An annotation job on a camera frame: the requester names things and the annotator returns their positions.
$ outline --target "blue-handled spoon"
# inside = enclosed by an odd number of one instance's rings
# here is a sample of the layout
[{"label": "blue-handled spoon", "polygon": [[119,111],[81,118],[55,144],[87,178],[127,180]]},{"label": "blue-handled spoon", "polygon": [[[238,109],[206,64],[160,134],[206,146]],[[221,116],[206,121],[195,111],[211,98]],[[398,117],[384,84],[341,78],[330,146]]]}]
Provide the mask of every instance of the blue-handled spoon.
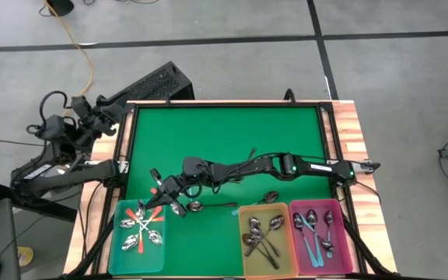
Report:
[{"label": "blue-handled spoon", "polygon": [[316,240],[317,263],[319,264],[320,267],[323,267],[324,266],[324,259],[323,259],[323,255],[320,253],[319,239],[317,238],[317,233],[316,233],[317,214],[316,214],[316,212],[313,209],[310,209],[307,212],[306,217],[307,217],[307,223],[309,223],[309,225],[314,230],[314,239]]},{"label": "blue-handled spoon", "polygon": [[320,237],[316,231],[312,228],[312,226],[309,225],[309,223],[305,220],[305,218],[303,218],[303,216],[300,216],[303,224],[307,227],[307,229],[310,229],[311,232],[314,233],[314,236],[318,236],[320,238],[320,245],[326,250],[326,251],[330,251],[333,252],[333,244],[331,244],[330,241],[327,241],[326,239]]},{"label": "blue-handled spoon", "polygon": [[309,252],[309,258],[310,263],[312,264],[313,268],[318,268],[319,264],[317,263],[316,258],[314,257],[314,254],[312,253],[312,250],[310,249],[309,242],[307,241],[307,238],[305,237],[305,234],[303,234],[302,228],[303,228],[303,217],[299,213],[293,214],[293,225],[297,230],[299,230],[302,233],[303,241],[305,242],[305,246],[307,247],[307,251]]}]

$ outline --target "green tray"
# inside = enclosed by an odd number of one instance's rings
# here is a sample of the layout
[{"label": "green tray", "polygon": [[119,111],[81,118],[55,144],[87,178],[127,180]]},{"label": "green tray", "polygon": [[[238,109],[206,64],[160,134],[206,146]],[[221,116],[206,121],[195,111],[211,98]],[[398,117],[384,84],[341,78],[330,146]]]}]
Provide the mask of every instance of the green tray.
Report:
[{"label": "green tray", "polygon": [[[148,232],[142,231],[142,247],[143,252],[138,252],[138,246],[124,251],[122,244],[127,236],[136,234],[139,231],[139,225],[135,225],[130,229],[120,227],[121,220],[128,219],[130,216],[126,214],[126,210],[130,208],[134,213],[138,207],[137,200],[119,201],[115,209],[114,233],[110,248],[110,262],[108,264],[108,272],[112,275],[139,275],[143,273],[159,272],[163,268],[165,262],[165,235],[166,235],[166,207],[156,216],[163,217],[162,222],[150,222],[146,227],[150,230],[158,231],[163,238],[161,245],[155,245],[148,238]],[[149,219],[150,211],[145,214],[145,220]]]},{"label": "green tray", "polygon": [[[247,160],[252,148],[324,156],[320,122],[314,107],[290,108],[140,108],[131,151],[126,199],[150,198],[156,187],[149,174],[156,168],[162,178],[182,172],[183,158],[198,156],[218,163]],[[276,202],[329,198],[324,177],[301,177],[285,182],[269,175],[246,177],[225,184],[214,195],[204,188],[203,204],[236,201],[249,205],[268,191],[279,191]],[[186,204],[184,196],[180,201]],[[185,218],[166,214],[168,224],[163,270],[144,275],[241,276],[240,229],[235,208],[206,208]]]}]

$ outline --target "metal spoon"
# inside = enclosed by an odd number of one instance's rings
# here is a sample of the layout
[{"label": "metal spoon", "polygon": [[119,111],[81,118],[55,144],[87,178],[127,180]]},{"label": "metal spoon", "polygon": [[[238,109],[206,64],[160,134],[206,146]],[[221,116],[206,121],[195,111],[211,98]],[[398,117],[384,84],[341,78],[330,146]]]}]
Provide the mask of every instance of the metal spoon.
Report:
[{"label": "metal spoon", "polygon": [[[327,241],[331,242],[331,224],[333,223],[333,212],[331,210],[328,210],[326,212],[326,214],[324,214],[324,222],[327,225]],[[320,245],[326,249],[323,245],[323,240],[321,240]],[[327,250],[326,252],[326,257],[327,258],[332,258],[333,257],[333,252],[331,250]]]},{"label": "metal spoon", "polygon": [[130,250],[134,248],[136,245],[138,245],[138,234],[132,234],[128,236],[128,238],[124,241],[124,244],[122,244],[122,250]]},{"label": "metal spoon", "polygon": [[[252,232],[252,236],[260,238],[262,236],[261,221],[252,216],[248,220],[248,223],[250,224],[250,231]],[[269,241],[267,237],[264,237],[264,239],[265,241],[267,241],[276,257],[279,257],[279,250],[274,245],[272,245],[271,241]]]},{"label": "metal spoon", "polygon": [[121,220],[121,228],[122,229],[130,229],[136,224],[136,221],[133,219],[123,219]]},{"label": "metal spoon", "polygon": [[[283,215],[277,215],[274,218],[271,219],[271,221],[269,222],[269,229],[265,234],[261,234],[261,236],[259,237],[259,240],[262,240],[262,238],[265,238],[269,232],[271,231],[271,229],[273,230],[277,230],[279,229],[283,223],[285,222],[285,217]],[[245,256],[250,256],[250,254],[252,254],[252,252],[254,251],[255,247],[250,247],[250,249],[248,249],[248,251],[245,253]]]},{"label": "metal spoon", "polygon": [[142,222],[139,223],[139,234],[142,234],[142,230],[146,229],[148,230],[148,238],[150,241],[152,241],[155,245],[162,245],[162,235],[156,231],[156,230],[150,230],[147,228]]},{"label": "metal spoon", "polygon": [[317,234],[316,234],[317,214],[313,209],[310,209],[307,212],[306,217],[307,217],[307,222],[314,230],[314,239],[316,240],[317,263],[319,264],[320,267],[323,267],[324,259],[323,259],[323,255],[320,253],[319,240],[317,239]]},{"label": "metal spoon", "polygon": [[331,241],[327,241],[324,238],[320,237],[319,234],[316,233],[316,231],[312,228],[312,226],[310,226],[310,224],[307,222],[307,220],[305,220],[305,218],[300,215],[300,218],[302,219],[303,225],[309,229],[314,236],[317,236],[318,238],[320,238],[320,242],[321,242],[321,246],[326,249],[326,250],[333,250],[333,244],[331,243]]},{"label": "metal spoon", "polygon": [[[205,207],[214,207],[214,206],[229,206],[229,207],[236,207],[238,206],[237,202],[229,202],[229,203],[221,203],[216,205],[205,205]],[[199,201],[192,201],[186,204],[186,209],[191,212],[200,212],[203,210],[204,205]]]},{"label": "metal spoon", "polygon": [[260,230],[260,229],[258,229],[258,228],[250,228],[250,233],[251,233],[251,236],[257,241],[257,245],[259,244],[259,243],[262,243],[262,246],[264,247],[264,249],[265,249],[265,252],[269,255],[269,256],[271,256],[271,253],[269,253],[269,250],[268,250],[268,248],[264,245],[264,243],[262,242],[262,231]]},{"label": "metal spoon", "polygon": [[310,249],[309,242],[307,241],[307,238],[305,237],[305,234],[303,234],[302,228],[303,228],[303,220],[302,216],[299,213],[293,214],[293,225],[297,230],[299,230],[302,233],[303,242],[305,242],[305,247],[307,247],[307,252],[309,252],[309,258],[310,263],[312,264],[313,268],[318,268],[319,264],[317,263],[316,258],[314,257],[314,254],[312,253],[312,250]]},{"label": "metal spoon", "polygon": [[[262,202],[272,203],[272,202],[276,201],[276,199],[278,199],[278,197],[279,197],[279,193],[277,191],[269,191],[267,194],[264,194],[264,197],[260,201],[257,201],[255,203],[251,204],[250,206],[257,205]],[[238,209],[232,210],[231,215],[238,215]]]},{"label": "metal spoon", "polygon": [[140,221],[145,218],[145,204],[141,200],[138,200],[138,209],[136,210],[135,215]]},{"label": "metal spoon", "polygon": [[[243,243],[245,243],[245,245],[249,246],[249,247],[256,247],[257,246],[257,240],[254,239],[249,233],[244,233],[241,236],[241,240],[243,241]],[[257,248],[257,250],[259,252],[261,252],[261,254],[269,261],[269,263],[271,263],[271,265],[275,268],[275,269],[279,269],[279,264],[278,262],[271,257],[271,255],[267,255],[266,253],[264,253],[264,251],[262,251],[260,248]]]}]

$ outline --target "black frame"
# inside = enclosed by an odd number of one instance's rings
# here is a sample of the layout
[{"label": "black frame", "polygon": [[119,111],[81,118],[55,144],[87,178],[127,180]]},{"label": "black frame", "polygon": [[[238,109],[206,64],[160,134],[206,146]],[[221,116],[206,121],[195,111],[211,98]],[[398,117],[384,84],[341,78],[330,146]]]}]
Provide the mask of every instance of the black frame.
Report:
[{"label": "black frame", "polygon": [[[130,134],[129,134],[129,138],[128,138],[128,150],[127,150],[127,155],[121,155],[120,154],[120,150],[121,150],[121,146],[123,144],[122,140],[124,137],[124,132],[125,132],[125,125],[126,125],[126,120],[127,117],[123,117],[122,122],[120,124],[119,127],[119,132],[118,132],[118,137],[117,137],[117,141],[115,143],[115,150],[114,150],[114,158],[117,160],[120,160],[119,158],[121,156],[125,156],[125,160],[126,161],[130,161],[131,158],[131,154],[134,148],[134,139],[136,137],[136,128],[138,126],[138,116],[139,116],[139,111],[142,108],[160,108],[160,109],[166,109],[166,108],[225,108],[225,107],[234,107],[234,108],[254,108],[254,107],[258,107],[258,108],[279,108],[279,107],[302,107],[302,108],[314,108],[317,112],[317,119],[319,121],[319,131],[320,131],[320,135],[321,135],[321,141],[323,142],[323,151],[324,151],[324,157],[326,159],[330,159],[331,154],[330,154],[330,150],[329,150],[329,145],[327,143],[327,138],[326,138],[326,130],[324,127],[324,117],[323,117],[323,110],[327,113],[328,115],[328,120],[330,123],[330,127],[331,127],[331,134],[333,135],[333,142],[334,142],[334,147],[335,147],[335,153],[337,155],[337,159],[343,159],[343,155],[341,152],[341,143],[340,143],[340,138],[338,137],[338,130],[336,127],[336,120],[334,118],[334,109],[333,109],[333,104],[331,102],[302,102],[302,103],[297,103],[295,101],[295,97],[291,94],[289,95],[289,92],[291,90],[289,89],[289,91],[287,91],[286,95],[285,95],[285,100],[290,99],[290,102],[277,102],[277,103],[261,103],[261,102],[243,102],[243,103],[199,103],[198,101],[194,101],[193,103],[171,103],[170,101],[166,101],[165,103],[138,103],[135,104],[135,108],[134,108],[134,113],[132,114],[132,123],[131,123],[131,130],[130,130]],[[334,181],[330,181],[329,182],[329,187],[330,187],[330,191],[331,191],[331,197],[332,198],[336,198],[338,199],[338,193],[337,193],[337,184]],[[119,200],[124,199],[125,198],[125,194],[127,191],[127,186],[122,188],[119,194]],[[344,196],[346,197],[345,199],[345,203],[347,205],[347,209],[348,209],[348,217],[352,223],[352,225],[355,228],[355,231],[357,232],[357,234],[359,234],[359,229],[357,227],[357,220],[355,217],[355,209],[354,209],[354,205],[353,205],[353,200],[352,200],[352,196],[351,196],[351,192],[350,192],[350,188],[343,188],[344,191]],[[108,213],[110,212],[110,207],[111,207],[111,202],[112,202],[112,198],[113,197],[113,189],[108,189],[107,190],[107,196],[105,197],[105,202],[104,202],[104,206],[103,206],[103,213],[102,213],[102,217],[101,217],[101,223],[100,223],[100,229],[99,231],[102,232],[104,230],[104,228],[107,225],[108,222]],[[360,253],[359,249],[356,247],[355,248],[355,252],[357,255],[357,261],[358,261],[358,265],[359,265],[359,270],[361,271],[361,273],[366,273],[366,262],[364,261],[364,258],[362,256],[362,254]],[[95,261],[93,262],[93,270],[92,273],[93,274],[98,274],[99,273],[99,268],[100,268],[100,260],[101,260],[101,254],[102,251],[100,251],[98,253],[98,255],[96,256]]]}]

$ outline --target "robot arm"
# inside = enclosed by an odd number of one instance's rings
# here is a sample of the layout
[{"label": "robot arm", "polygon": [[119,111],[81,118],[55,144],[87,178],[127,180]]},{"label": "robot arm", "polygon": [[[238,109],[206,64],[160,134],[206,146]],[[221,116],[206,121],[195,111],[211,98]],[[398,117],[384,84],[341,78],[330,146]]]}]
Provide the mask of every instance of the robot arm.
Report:
[{"label": "robot arm", "polygon": [[[279,168],[276,168],[273,159],[279,160]],[[153,198],[146,204],[146,208],[170,205],[174,213],[183,217],[187,211],[177,198],[182,194],[189,196],[187,189],[194,186],[211,187],[215,190],[225,183],[241,181],[244,177],[255,174],[269,174],[278,180],[295,180],[301,176],[324,176],[333,178],[339,184],[350,184],[355,179],[352,163],[348,161],[313,163],[303,160],[302,156],[288,152],[268,153],[231,165],[187,157],[184,159],[183,173],[180,175],[168,176],[165,180],[161,180],[156,169],[150,173],[158,187]],[[200,193],[201,191],[191,197],[195,198]]]}]

